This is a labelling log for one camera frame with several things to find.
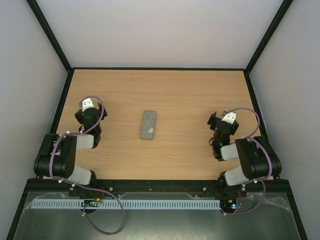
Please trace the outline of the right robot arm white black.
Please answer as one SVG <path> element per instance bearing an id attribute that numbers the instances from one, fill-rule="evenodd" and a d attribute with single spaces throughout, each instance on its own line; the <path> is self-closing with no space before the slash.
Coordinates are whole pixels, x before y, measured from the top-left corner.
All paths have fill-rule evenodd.
<path id="1" fill-rule="evenodd" d="M 248 136 L 231 141 L 239 128 L 237 122 L 238 110 L 253 113 L 257 127 Z M 247 107 L 238 107 L 224 112 L 218 117 L 214 112 L 207 124 L 213 131 L 209 140 L 213 156 L 219 162 L 239 160 L 239 166 L 222 172 L 218 177 L 217 190 L 222 196 L 233 195 L 236 190 L 245 191 L 245 186 L 258 181 L 265 181 L 269 177 L 277 176 L 282 171 L 281 162 L 265 136 L 255 136 L 260 127 L 259 115 Z"/>

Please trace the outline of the grey glasses case green lining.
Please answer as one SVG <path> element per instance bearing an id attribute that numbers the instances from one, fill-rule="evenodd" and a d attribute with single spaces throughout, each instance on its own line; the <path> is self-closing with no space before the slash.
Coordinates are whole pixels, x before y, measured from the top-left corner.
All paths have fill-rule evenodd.
<path id="1" fill-rule="evenodd" d="M 145 110 L 142 116 L 140 139 L 152 141 L 155 135 L 157 112 Z"/>

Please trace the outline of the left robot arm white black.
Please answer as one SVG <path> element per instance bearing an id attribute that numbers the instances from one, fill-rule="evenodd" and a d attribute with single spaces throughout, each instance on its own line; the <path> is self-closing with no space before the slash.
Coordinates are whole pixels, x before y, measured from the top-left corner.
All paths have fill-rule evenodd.
<path id="1" fill-rule="evenodd" d="M 76 187 L 97 188 L 97 176 L 76 164 L 76 153 L 80 150 L 95 149 L 101 141 L 101 121 L 108 115 L 104 104 L 95 107 L 90 97 L 82 100 L 75 118 L 80 124 L 78 132 L 64 134 L 48 133 L 44 136 L 33 165 L 38 177 L 48 177 L 59 183 Z"/>

